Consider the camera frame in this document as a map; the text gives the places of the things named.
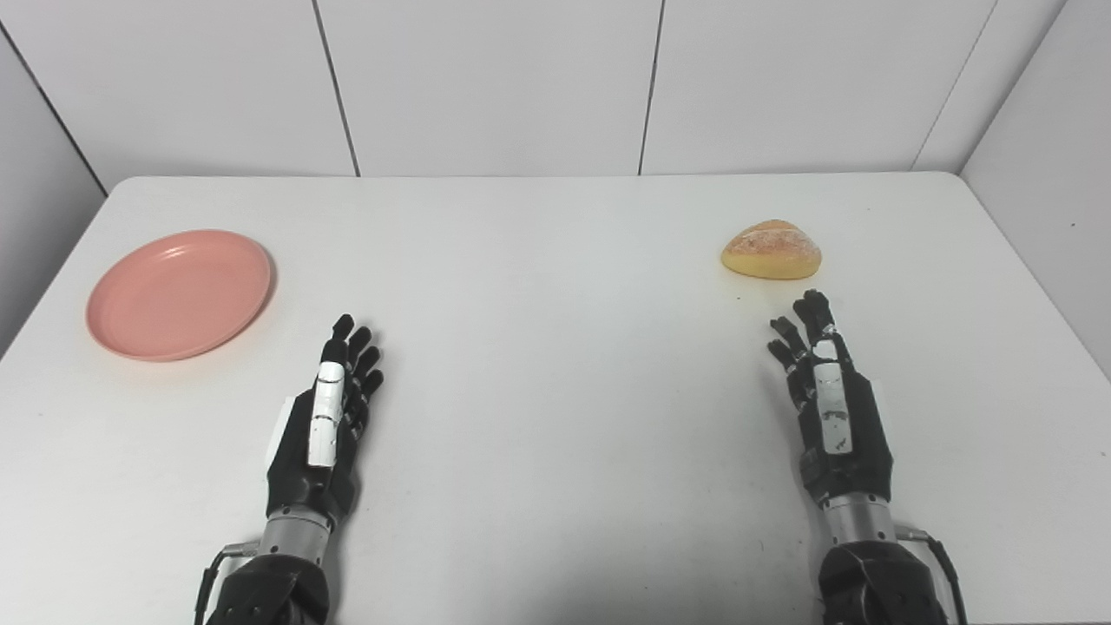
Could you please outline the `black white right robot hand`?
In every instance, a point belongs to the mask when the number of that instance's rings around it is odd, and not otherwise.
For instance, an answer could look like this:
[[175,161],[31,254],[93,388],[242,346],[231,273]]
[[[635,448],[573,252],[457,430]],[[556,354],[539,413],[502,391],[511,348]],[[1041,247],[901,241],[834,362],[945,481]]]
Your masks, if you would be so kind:
[[824,293],[805,290],[792,309],[802,325],[771,320],[779,336],[767,350],[798,413],[803,487],[818,506],[852,493],[889,501],[893,457],[871,380],[855,367]]

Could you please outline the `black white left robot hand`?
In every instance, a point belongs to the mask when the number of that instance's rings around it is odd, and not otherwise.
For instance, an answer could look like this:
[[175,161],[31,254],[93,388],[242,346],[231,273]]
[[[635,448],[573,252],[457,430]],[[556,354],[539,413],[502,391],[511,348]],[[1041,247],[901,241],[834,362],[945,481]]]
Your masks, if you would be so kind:
[[267,513],[296,506],[344,521],[357,498],[358,442],[371,397],[384,383],[369,327],[337,319],[309,389],[286,401],[281,437],[267,467]]

